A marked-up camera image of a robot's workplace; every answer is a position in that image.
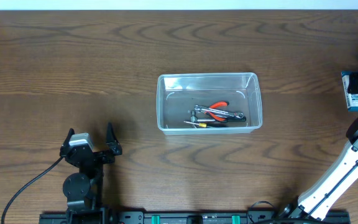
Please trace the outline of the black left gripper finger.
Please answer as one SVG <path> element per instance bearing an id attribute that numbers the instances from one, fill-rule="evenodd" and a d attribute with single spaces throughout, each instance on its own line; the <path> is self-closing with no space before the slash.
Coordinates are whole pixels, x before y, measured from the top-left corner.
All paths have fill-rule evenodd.
<path id="1" fill-rule="evenodd" d="M 112 151 L 119 151 L 120 150 L 120 144 L 117 140 L 112 123 L 108 123 L 107 132 L 106 132 L 106 144 L 108 148 Z"/>
<path id="2" fill-rule="evenodd" d="M 69 142 L 70 142 L 70 139 L 71 137 L 74 135 L 75 131 L 73 128 L 70 128 L 69 131 L 68 131 L 68 134 L 62 144 L 62 147 L 68 147 L 69 146 Z"/>

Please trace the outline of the blue white screwdriver box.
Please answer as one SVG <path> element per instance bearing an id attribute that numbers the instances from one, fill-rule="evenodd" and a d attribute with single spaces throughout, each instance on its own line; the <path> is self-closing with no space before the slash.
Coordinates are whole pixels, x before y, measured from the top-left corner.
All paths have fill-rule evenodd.
<path id="1" fill-rule="evenodd" d="M 347 106 L 348 111 L 358 111 L 358 93 L 351 94 L 351 93 L 347 92 L 347 89 L 349 87 L 349 75 L 350 74 L 351 74 L 351 72 L 347 72 L 347 71 L 341 72 L 346 106 Z"/>

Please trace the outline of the small hammer black handle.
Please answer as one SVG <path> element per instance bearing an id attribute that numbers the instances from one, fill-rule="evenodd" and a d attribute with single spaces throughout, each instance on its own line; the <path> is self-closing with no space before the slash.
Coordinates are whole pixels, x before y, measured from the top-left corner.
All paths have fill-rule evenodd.
<path id="1" fill-rule="evenodd" d="M 191 116 L 190 116 L 190 120 L 191 122 L 199 122 L 199 123 L 228 123 L 228 122 L 245 122 L 246 121 L 246 117 L 243 117 L 241 119 L 237 119 L 237 118 L 224 118 L 224 117 L 219 117 L 219 119 L 215 119 L 213 117 L 209 117 L 209 118 L 199 118 L 196 116 L 196 111 L 192 110 L 190 112 Z"/>

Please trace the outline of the black yellow screwdriver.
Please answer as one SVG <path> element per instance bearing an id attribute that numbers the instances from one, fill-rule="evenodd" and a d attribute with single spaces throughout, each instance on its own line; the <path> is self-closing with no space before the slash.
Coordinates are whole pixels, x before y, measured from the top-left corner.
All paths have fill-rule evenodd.
<path id="1" fill-rule="evenodd" d="M 186 124 L 191 124 L 195 128 L 226 128 L 227 126 L 225 124 L 221 123 L 196 123 L 191 121 L 184 121 Z"/>

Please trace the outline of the clear plastic storage container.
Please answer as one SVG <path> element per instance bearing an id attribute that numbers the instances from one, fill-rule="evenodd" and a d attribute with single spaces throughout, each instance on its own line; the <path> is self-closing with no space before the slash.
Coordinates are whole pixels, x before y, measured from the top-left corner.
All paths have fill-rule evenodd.
<path id="1" fill-rule="evenodd" d="M 241 112 L 245 122 L 228 122 L 226 128 L 195 128 L 190 120 L 195 105 L 210 107 L 229 104 L 217 110 Z M 199 118 L 209 118 L 196 111 Z M 165 74 L 157 82 L 157 126 L 166 135 L 245 134 L 263 123 L 262 99 L 257 75 L 245 73 Z"/>

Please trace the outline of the red handled pliers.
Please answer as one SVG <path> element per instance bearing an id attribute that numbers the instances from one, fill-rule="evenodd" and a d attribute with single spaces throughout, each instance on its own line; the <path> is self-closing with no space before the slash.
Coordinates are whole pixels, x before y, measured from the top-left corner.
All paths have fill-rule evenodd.
<path id="1" fill-rule="evenodd" d="M 226 101 L 219 101 L 213 105 L 211 105 L 209 108 L 211 109 L 217 109 L 217 108 L 220 108 L 220 107 L 224 107 L 224 106 L 227 106 L 229 103 L 226 102 Z M 206 115 L 212 117 L 213 119 L 215 119 L 216 121 L 219 121 L 219 122 L 226 122 L 226 118 L 223 118 L 223 117 L 220 117 L 214 113 L 211 113 L 211 112 L 204 112 Z"/>

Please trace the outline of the silver combination wrench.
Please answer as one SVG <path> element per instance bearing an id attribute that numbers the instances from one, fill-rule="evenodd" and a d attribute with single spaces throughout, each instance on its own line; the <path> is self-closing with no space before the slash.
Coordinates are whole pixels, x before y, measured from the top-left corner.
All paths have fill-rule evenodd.
<path id="1" fill-rule="evenodd" d="M 221 116 L 224 116 L 226 118 L 235 118 L 235 119 L 242 119 L 245 118 L 244 114 L 241 112 L 229 112 L 229 111 L 223 111 L 223 110 L 217 110 L 214 108 L 208 108 L 205 106 L 195 105 L 194 109 L 196 111 L 202 111 L 202 112 L 210 112 L 212 114 L 218 114 Z"/>

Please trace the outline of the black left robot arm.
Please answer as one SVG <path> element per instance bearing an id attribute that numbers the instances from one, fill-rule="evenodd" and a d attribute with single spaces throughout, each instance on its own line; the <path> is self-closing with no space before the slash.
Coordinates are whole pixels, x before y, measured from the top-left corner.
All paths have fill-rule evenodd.
<path id="1" fill-rule="evenodd" d="M 102 203 L 105 164 L 115 162 L 122 154 L 113 126 L 108 124 L 106 131 L 107 149 L 93 151 L 94 144 L 88 133 L 76 134 L 70 129 L 60 148 L 60 157 L 79 168 L 63 183 L 63 193 L 67 198 L 67 223 L 117 223 L 117 215 Z"/>

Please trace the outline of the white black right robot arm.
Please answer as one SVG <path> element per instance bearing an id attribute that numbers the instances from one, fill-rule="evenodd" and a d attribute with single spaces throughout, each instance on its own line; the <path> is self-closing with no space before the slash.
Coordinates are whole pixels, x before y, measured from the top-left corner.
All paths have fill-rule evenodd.
<path id="1" fill-rule="evenodd" d="M 358 118 L 349 126 L 346 138 L 338 159 L 297 201 L 275 217 L 277 223 L 322 222 L 335 201 L 358 179 Z"/>

